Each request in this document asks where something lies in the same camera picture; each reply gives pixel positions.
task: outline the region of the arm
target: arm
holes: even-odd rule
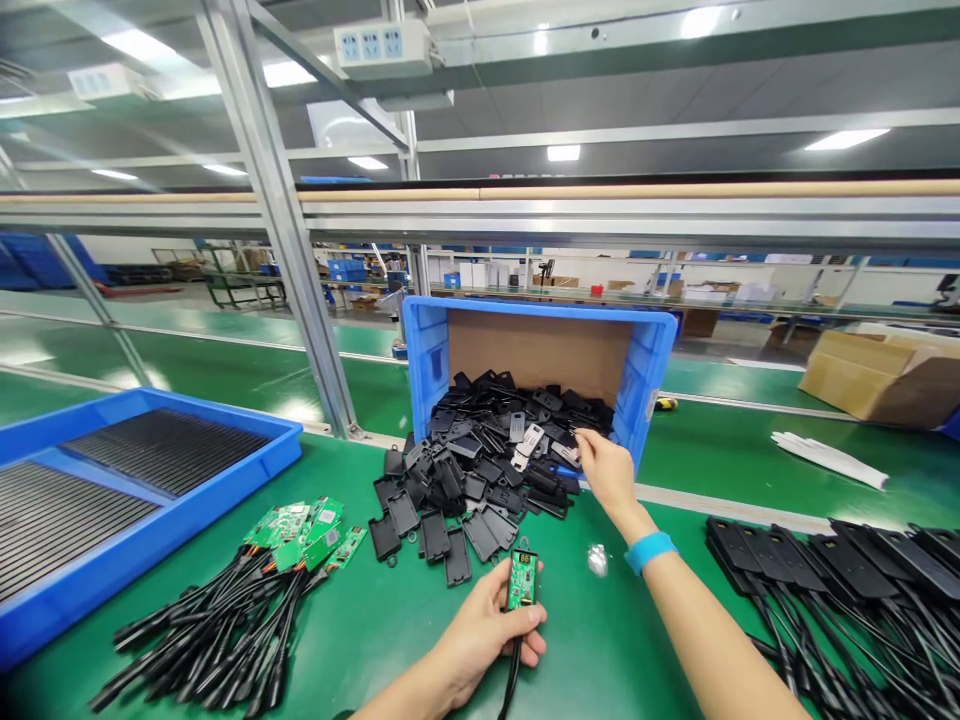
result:
[[[577,430],[577,444],[587,482],[627,546],[657,532],[650,514],[634,498],[630,453],[593,430]],[[658,555],[643,578],[708,720],[809,718],[680,555]]]
[[[536,630],[546,621],[547,611],[537,604],[502,613],[509,580],[510,561],[499,563],[480,578],[436,646],[352,720],[442,718],[466,704],[493,661],[511,655],[520,638],[520,662],[536,667],[547,651]]]

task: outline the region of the hand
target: hand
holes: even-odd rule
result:
[[[576,438],[587,483],[627,545],[655,533],[657,526],[633,494],[636,472],[630,452],[596,430],[577,428]]]
[[[536,667],[547,643],[535,628],[547,620],[540,604],[500,612],[507,604],[510,561],[505,560],[477,581],[453,622],[424,662],[446,678],[451,708],[463,707],[480,679],[500,655],[511,655],[522,642],[520,662]],[[538,572],[543,570],[539,564]]]

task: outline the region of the cable bundle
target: cable bundle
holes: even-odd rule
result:
[[[774,643],[754,645],[824,717],[960,719],[960,536],[831,527],[802,542],[707,520],[708,548]]]
[[[353,528],[341,541],[341,509],[325,497],[274,508],[210,582],[117,630],[117,652],[155,644],[111,678],[90,709],[99,713],[135,681],[147,702],[174,696],[206,710],[248,703],[247,718],[278,707],[301,600],[346,565],[366,535]]]

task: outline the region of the yellow tool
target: yellow tool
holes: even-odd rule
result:
[[[653,409],[656,412],[676,410],[679,404],[676,398],[657,398],[657,404],[653,406]]]

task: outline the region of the ceiling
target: ceiling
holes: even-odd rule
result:
[[[65,0],[64,5],[76,5]],[[376,17],[379,0],[267,4],[287,27],[305,30]],[[149,27],[150,34],[202,67],[202,42],[192,0],[163,4],[100,0],[101,7]],[[50,8],[0,14],[0,57],[24,65],[50,82],[64,71],[97,63],[131,62]],[[960,41],[851,50],[818,55],[691,67],[605,77],[552,80],[459,90],[446,110],[418,112],[421,141],[515,133],[594,130],[676,123],[862,114],[960,106]],[[20,92],[7,87],[3,92]],[[276,93],[288,149],[314,146],[305,106]],[[584,146],[574,163],[551,163],[543,147],[424,152],[424,179],[490,174],[637,174],[774,169],[906,169],[960,167],[960,126],[895,128],[845,151],[807,153],[824,133],[609,143]],[[0,126],[0,145],[14,163],[237,152],[218,96],[183,101],[154,111],[119,105],[70,116],[37,116]],[[374,179],[399,179],[395,156],[381,157],[386,171]],[[296,160],[295,176],[363,174],[343,158]],[[133,171],[150,187],[229,183],[196,166],[143,167]],[[25,173],[37,189],[113,188],[122,181],[76,171]],[[233,180],[239,185],[244,179]]]

